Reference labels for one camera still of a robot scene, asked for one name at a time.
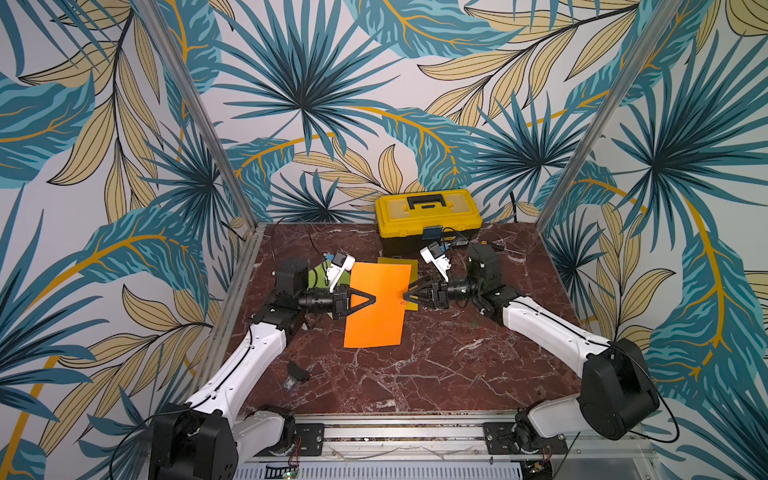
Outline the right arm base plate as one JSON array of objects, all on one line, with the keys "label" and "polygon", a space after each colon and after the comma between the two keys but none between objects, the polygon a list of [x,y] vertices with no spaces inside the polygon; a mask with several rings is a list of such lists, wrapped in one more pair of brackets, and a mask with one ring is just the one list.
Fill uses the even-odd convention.
[{"label": "right arm base plate", "polygon": [[483,439],[491,455],[565,454],[567,445],[562,435],[541,437],[526,423],[486,422]]}]

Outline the green paper sheet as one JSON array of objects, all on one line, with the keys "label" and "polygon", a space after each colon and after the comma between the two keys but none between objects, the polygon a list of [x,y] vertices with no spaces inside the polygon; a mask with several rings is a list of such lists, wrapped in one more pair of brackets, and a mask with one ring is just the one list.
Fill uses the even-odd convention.
[{"label": "green paper sheet", "polygon": [[326,288],[327,276],[326,270],[322,265],[318,265],[308,272],[308,286],[310,288]]}]

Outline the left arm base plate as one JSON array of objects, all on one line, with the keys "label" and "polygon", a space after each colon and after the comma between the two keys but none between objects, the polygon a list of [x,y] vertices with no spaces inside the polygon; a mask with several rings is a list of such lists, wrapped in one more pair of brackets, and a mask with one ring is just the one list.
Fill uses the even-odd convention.
[{"label": "left arm base plate", "polygon": [[287,422],[280,430],[280,438],[267,445],[264,440],[273,438],[273,428],[269,427],[264,434],[257,434],[252,452],[242,459],[251,460],[259,457],[276,457],[288,459],[289,457],[320,457],[325,442],[325,425],[323,423],[299,423]]}]

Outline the yellow paper sheet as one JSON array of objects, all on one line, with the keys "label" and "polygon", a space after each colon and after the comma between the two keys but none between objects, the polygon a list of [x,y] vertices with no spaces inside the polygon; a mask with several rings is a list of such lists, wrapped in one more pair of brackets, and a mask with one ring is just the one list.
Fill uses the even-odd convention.
[{"label": "yellow paper sheet", "polygon": [[409,267],[408,279],[401,280],[401,275],[399,275],[397,283],[395,284],[394,293],[397,294],[397,299],[405,307],[406,311],[417,311],[418,306],[413,302],[406,302],[404,300],[404,294],[409,289],[410,285],[418,279],[418,276],[419,276],[418,261],[415,259],[379,257],[377,262],[379,264],[400,266],[400,270],[404,270],[404,266]]}]

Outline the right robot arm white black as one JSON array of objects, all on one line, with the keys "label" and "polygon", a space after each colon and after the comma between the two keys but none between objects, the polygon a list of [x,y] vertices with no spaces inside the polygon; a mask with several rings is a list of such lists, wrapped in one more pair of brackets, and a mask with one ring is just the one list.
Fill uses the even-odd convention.
[{"label": "right robot arm white black", "polygon": [[659,409],[660,396],[634,342],[590,333],[507,284],[491,246],[470,248],[463,278],[449,275],[451,264],[440,244],[422,248],[420,255],[438,273],[411,283],[405,300],[435,310],[468,301],[483,316],[534,341],[581,380],[578,393],[540,401],[516,414],[510,435],[514,451],[537,452],[561,434],[583,431],[619,440]]}]

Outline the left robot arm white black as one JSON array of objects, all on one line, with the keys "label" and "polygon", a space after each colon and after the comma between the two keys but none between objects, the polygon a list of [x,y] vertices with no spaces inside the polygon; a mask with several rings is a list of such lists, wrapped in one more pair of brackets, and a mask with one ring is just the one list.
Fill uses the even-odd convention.
[{"label": "left robot arm white black", "polygon": [[243,420],[237,415],[307,314],[341,320],[375,304],[374,295],[340,284],[354,264],[350,255],[335,255],[324,287],[310,286],[304,259],[289,259],[276,269],[273,290],[226,362],[183,404],[170,404],[154,417],[149,478],[231,479],[259,453],[299,453],[301,437],[288,410],[268,406]]}]

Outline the orange paper sheet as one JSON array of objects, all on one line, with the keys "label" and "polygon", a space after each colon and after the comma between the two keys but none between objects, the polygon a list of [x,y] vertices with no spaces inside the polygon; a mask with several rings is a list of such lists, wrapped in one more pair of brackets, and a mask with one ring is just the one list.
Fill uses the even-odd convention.
[{"label": "orange paper sheet", "polygon": [[357,262],[351,270],[350,286],[375,297],[375,302],[346,320],[345,348],[397,346],[407,302],[403,295],[410,284],[411,266]]}]

